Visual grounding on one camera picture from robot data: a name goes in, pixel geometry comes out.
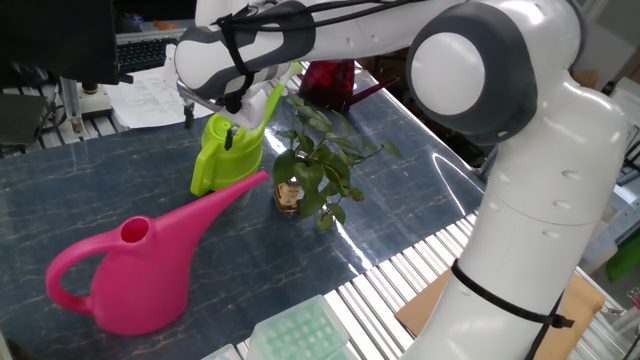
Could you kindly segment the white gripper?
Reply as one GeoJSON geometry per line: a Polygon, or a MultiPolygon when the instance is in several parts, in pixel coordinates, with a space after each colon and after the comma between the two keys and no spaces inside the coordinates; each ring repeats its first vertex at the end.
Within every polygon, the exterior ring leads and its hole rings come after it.
{"type": "MultiPolygon", "coordinates": [[[[246,129],[256,129],[263,121],[266,113],[268,95],[264,90],[264,84],[250,87],[240,100],[241,108],[237,113],[231,113],[226,107],[218,114],[229,120],[232,124],[246,129]]],[[[186,100],[183,107],[185,116],[185,128],[190,129],[194,121],[194,102],[186,100]]],[[[227,130],[224,149],[229,151],[233,146],[234,128],[227,130]]]]}

